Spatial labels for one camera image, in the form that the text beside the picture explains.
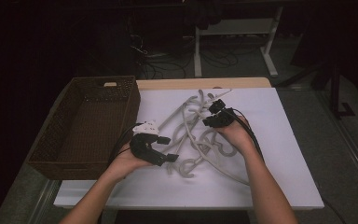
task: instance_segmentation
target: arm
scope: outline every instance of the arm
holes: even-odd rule
[[[225,136],[245,159],[257,221],[260,224],[297,223],[289,202],[256,151],[249,134],[237,121],[216,130]]]
[[[135,158],[126,144],[115,160],[80,200],[71,212],[60,222],[63,223],[96,223],[107,199],[115,185],[135,169],[150,165],[147,161]]]

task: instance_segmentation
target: tangled cable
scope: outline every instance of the tangled cable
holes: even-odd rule
[[[170,145],[162,149],[162,151],[167,151],[176,147],[174,154],[179,154],[179,151],[182,149],[182,145],[186,139],[189,139],[191,142],[191,147],[194,150],[197,150],[199,156],[197,158],[185,159],[181,162],[169,163],[167,166],[167,171],[169,174],[172,174],[172,171],[175,170],[179,173],[180,176],[184,178],[192,178],[194,174],[191,172],[203,161],[210,163],[216,170],[222,174],[242,183],[249,185],[247,180],[243,180],[238,176],[231,174],[229,171],[225,170],[220,164],[220,156],[233,157],[237,153],[237,149],[232,147],[232,150],[226,152],[223,149],[223,144],[216,141],[217,131],[213,128],[207,129],[203,132],[199,138],[192,134],[193,128],[197,125],[200,119],[205,117],[202,115],[203,112],[207,111],[212,101],[224,96],[227,92],[213,96],[212,94],[207,94],[210,99],[205,100],[204,93],[202,90],[199,90],[200,100],[197,100],[198,96],[189,97],[182,105],[180,105],[170,116],[168,116],[158,127],[161,130],[172,118],[181,114],[183,122],[180,123],[174,130],[172,134],[172,142]],[[185,129],[185,132],[182,136],[179,136],[179,132]],[[214,159],[212,159],[208,154],[212,151]]]

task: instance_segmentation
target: person's left hand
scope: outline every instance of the person's left hand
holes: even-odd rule
[[[118,152],[116,158],[106,169],[105,173],[112,177],[123,179],[134,170],[148,165],[152,164],[148,161],[136,158],[131,152],[130,143],[127,143]]]

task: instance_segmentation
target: forearm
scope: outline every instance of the forearm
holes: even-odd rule
[[[96,223],[119,177],[102,175],[61,223]]]
[[[255,214],[259,223],[297,223],[294,212],[278,183],[253,145],[245,146],[242,154],[252,192]]]

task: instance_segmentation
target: white table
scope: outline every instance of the white table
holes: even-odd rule
[[[194,51],[194,74],[195,77],[202,77],[200,59],[200,36],[201,35],[246,35],[246,34],[268,34],[268,41],[261,47],[261,54],[266,63],[269,74],[277,77],[278,72],[269,56],[269,51],[274,40],[283,7],[278,7],[273,18],[243,19],[243,20],[222,20],[216,25],[210,25],[208,30],[200,30],[196,27],[196,44]]]
[[[138,121],[155,119],[157,124],[161,123],[189,96],[198,95],[197,91],[141,91]],[[204,91],[221,93],[226,90]],[[266,165],[292,207],[300,210],[324,207],[275,89],[234,89],[223,101],[227,107],[240,110],[250,120]],[[171,137],[177,125],[175,122],[161,130],[160,135]],[[195,134],[204,129],[200,122]],[[196,155],[194,153],[194,150],[179,153],[178,160]],[[156,210],[241,210],[253,207],[249,187],[222,175],[207,161],[194,170],[194,178],[182,178],[177,173],[168,175],[165,166],[146,167],[127,176],[116,186],[106,207]],[[232,174],[247,179],[243,158],[239,154],[222,159],[222,166]],[[59,207],[74,206],[93,183],[62,181],[54,204]]]

